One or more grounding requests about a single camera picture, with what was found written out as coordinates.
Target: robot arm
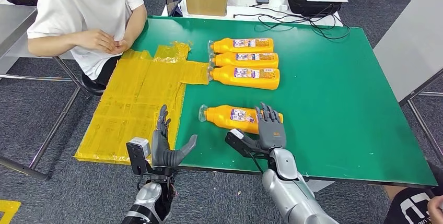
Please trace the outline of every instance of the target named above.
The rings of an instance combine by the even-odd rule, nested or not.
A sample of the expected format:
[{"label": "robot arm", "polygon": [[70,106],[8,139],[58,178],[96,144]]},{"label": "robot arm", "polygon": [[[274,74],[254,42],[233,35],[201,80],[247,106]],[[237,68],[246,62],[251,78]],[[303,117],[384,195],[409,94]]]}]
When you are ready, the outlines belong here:
[{"label": "robot arm", "polygon": [[268,169],[262,183],[288,224],[335,224],[315,200],[313,192],[297,170],[294,156],[285,149],[286,135],[278,113],[262,103],[257,110],[259,140],[232,129],[225,141],[244,157],[266,159]]},{"label": "robot arm", "polygon": [[[170,216],[171,203],[176,195],[173,171],[195,147],[197,135],[192,135],[180,150],[170,150],[168,125],[171,119],[166,120],[167,115],[167,107],[163,105],[153,133],[152,152],[146,139],[136,137],[126,143],[134,174],[141,176],[140,181],[145,176],[147,181],[138,191],[122,224],[163,224]],[[146,160],[150,154],[152,166]]]}]

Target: metal table frame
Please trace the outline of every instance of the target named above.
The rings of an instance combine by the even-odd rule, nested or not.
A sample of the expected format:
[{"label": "metal table frame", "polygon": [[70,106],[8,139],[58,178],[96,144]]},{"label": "metal table frame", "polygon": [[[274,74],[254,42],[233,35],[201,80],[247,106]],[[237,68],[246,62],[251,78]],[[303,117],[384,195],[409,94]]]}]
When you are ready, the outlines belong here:
[{"label": "metal table frame", "polygon": [[[35,10],[32,14],[24,20],[20,26],[17,27],[17,29],[11,33],[11,35],[6,38],[1,44],[0,44],[0,58],[3,57],[10,49],[11,47],[16,43],[16,41],[24,34],[26,33],[26,30],[29,28],[29,26],[35,21],[37,15],[37,11]],[[26,175],[30,175],[36,179],[39,180],[47,180],[49,178],[47,173],[42,173],[36,170],[38,163],[40,162],[43,154],[48,148],[48,145],[51,143],[52,138],[54,137],[55,132],[58,130],[60,125],[62,124],[63,120],[65,119],[69,109],[71,108],[75,98],[77,97],[79,91],[82,91],[87,97],[91,94],[85,89],[83,84],[77,79],[77,77],[74,75],[74,73],[71,71],[71,69],[65,64],[65,62],[58,56],[53,57],[57,63],[63,68],[63,70],[68,74],[69,78],[62,78],[62,77],[33,77],[33,76],[20,76],[20,75],[10,75],[10,74],[0,74],[0,78],[9,78],[9,79],[24,79],[24,80],[41,80],[41,81],[58,81],[58,82],[74,82],[77,86],[74,90],[73,94],[69,98],[68,102],[66,103],[65,107],[63,108],[62,112],[60,113],[59,117],[55,121],[53,127],[51,128],[50,132],[48,133],[46,139],[44,140],[43,144],[40,146],[40,149],[37,151],[36,155],[32,159],[31,163],[26,166],[23,164],[20,164],[16,161],[13,161],[11,159],[8,159],[6,157],[0,156],[0,164],[4,165],[8,168],[14,169],[18,172],[24,173]]]},{"label": "metal table frame", "polygon": [[443,69],[441,69],[439,72],[437,72],[434,76],[432,76],[429,80],[424,82],[417,89],[412,91],[408,96],[406,96],[403,100],[401,100],[399,102],[399,104],[404,105],[407,103],[409,105],[412,112],[414,113],[415,118],[420,123],[420,126],[422,127],[423,132],[426,135],[426,138],[428,139],[429,143],[431,144],[432,148],[434,149],[434,152],[437,154],[438,159],[443,164],[443,150],[438,145],[437,141],[435,140],[434,136],[432,135],[431,131],[429,130],[429,127],[426,125],[425,120],[423,119],[422,115],[420,114],[418,108],[415,106],[414,101],[413,101],[413,99],[418,95],[430,96],[430,97],[443,97],[443,92],[424,91],[426,88],[428,88],[430,85],[432,85],[439,78],[443,78]]}]

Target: black cable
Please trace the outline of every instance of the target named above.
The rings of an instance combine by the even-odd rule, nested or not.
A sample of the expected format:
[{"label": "black cable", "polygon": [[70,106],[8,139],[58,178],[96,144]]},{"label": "black cable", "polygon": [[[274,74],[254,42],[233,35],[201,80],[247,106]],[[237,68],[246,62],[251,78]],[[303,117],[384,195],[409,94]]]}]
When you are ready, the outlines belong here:
[{"label": "black cable", "polygon": [[257,160],[255,159],[254,155],[252,155],[250,151],[247,151],[247,150],[246,150],[246,152],[249,153],[249,155],[251,156],[251,158],[252,158],[252,160],[254,161],[255,165],[257,166],[257,168],[259,169],[259,171],[263,174],[263,169],[260,167],[260,165],[259,165],[259,163],[257,162]]},{"label": "black cable", "polygon": [[140,174],[140,178],[138,178],[137,189],[140,191],[140,183],[142,182],[143,174]]},{"label": "black cable", "polygon": [[[331,8],[332,4],[330,4],[329,6],[325,7],[322,11],[320,11],[320,12],[318,12],[317,14],[312,15],[312,16],[310,16],[310,17],[303,17],[303,16],[300,16],[300,15],[289,14],[289,13],[285,13],[284,11],[276,11],[276,10],[271,9],[271,8],[268,8],[268,7],[260,7],[260,5],[261,5],[261,4],[255,4],[255,5],[251,5],[251,6],[249,6],[249,7],[255,7],[255,8],[258,8],[258,9],[270,10],[270,11],[273,11],[273,12],[275,12],[275,13],[284,14],[284,16],[281,16],[281,17],[275,17],[275,16],[268,15],[268,14],[254,14],[254,15],[249,15],[249,14],[234,14],[234,18],[235,18],[236,16],[248,16],[248,17],[258,16],[258,20],[259,20],[259,22],[260,22],[261,24],[265,25],[266,27],[268,27],[269,29],[275,28],[275,27],[277,27],[277,26],[279,26],[279,25],[281,25],[281,24],[284,24],[284,23],[302,23],[302,22],[309,22],[309,24],[312,26],[312,30],[314,31],[315,34],[320,35],[320,36],[322,36],[322,37],[324,37],[324,38],[326,38],[326,39],[328,39],[328,40],[338,40],[338,39],[342,39],[342,38],[348,36],[349,33],[351,32],[351,28],[350,28],[347,24],[345,24],[341,19],[339,19],[339,18],[334,14],[334,12],[333,12],[332,9],[330,9],[330,12],[326,12],[326,10],[328,10],[329,8]],[[334,19],[334,25],[332,25],[332,26],[319,26],[319,25],[316,25],[316,22],[318,22],[319,20],[321,20],[321,19],[323,19],[324,17],[329,16],[329,15],[331,15],[332,18]],[[274,23],[274,24],[267,23],[267,22],[265,22],[265,21],[262,20],[263,17],[271,18],[271,19],[277,21],[277,23]],[[292,21],[282,21],[282,19],[284,19],[284,18],[288,18],[288,17],[293,17],[293,18],[296,18],[296,19],[295,19],[295,20],[292,20]],[[346,29],[347,29],[347,30],[346,30],[346,33],[345,33],[344,35],[342,35],[342,36],[339,36],[339,37],[330,37],[330,36],[328,36],[329,33],[326,32],[326,30],[333,29],[333,28],[335,27],[335,25],[336,25],[336,21],[337,21],[337,20],[338,20],[339,22],[341,22],[341,23],[346,27]]]}]

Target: green tabletop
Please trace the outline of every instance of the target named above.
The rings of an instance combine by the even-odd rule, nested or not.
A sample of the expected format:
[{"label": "green tabletop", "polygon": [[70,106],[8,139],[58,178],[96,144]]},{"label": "green tabletop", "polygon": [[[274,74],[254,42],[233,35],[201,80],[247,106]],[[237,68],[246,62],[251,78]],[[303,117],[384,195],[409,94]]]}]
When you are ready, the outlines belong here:
[{"label": "green tabletop", "polygon": [[[329,30],[340,36],[346,29]],[[154,53],[160,44],[190,42],[188,59],[206,62],[208,40],[274,39],[280,85],[261,90],[187,85],[176,148],[198,134],[182,165],[258,171],[250,158],[225,143],[227,130],[201,123],[198,110],[228,104],[252,108],[263,101],[284,114],[287,149],[302,175],[384,184],[436,185],[436,181],[361,28],[330,41],[305,25],[267,30],[259,22],[149,18],[133,49]]]}]

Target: yellow tape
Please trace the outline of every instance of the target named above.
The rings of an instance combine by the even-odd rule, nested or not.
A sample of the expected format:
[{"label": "yellow tape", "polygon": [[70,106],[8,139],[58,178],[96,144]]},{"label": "yellow tape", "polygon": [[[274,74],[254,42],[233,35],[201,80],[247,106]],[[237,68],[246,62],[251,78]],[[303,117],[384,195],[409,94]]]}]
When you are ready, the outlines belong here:
[{"label": "yellow tape", "polygon": [[208,63],[186,61],[190,47],[160,45],[154,58],[147,51],[125,52],[100,99],[75,153],[81,161],[128,164],[126,142],[151,140],[158,112],[168,106],[169,146],[174,147],[185,84],[207,84]]},{"label": "yellow tape", "polygon": [[3,212],[3,217],[0,219],[0,224],[9,224],[20,205],[20,202],[0,199],[0,212]]}]

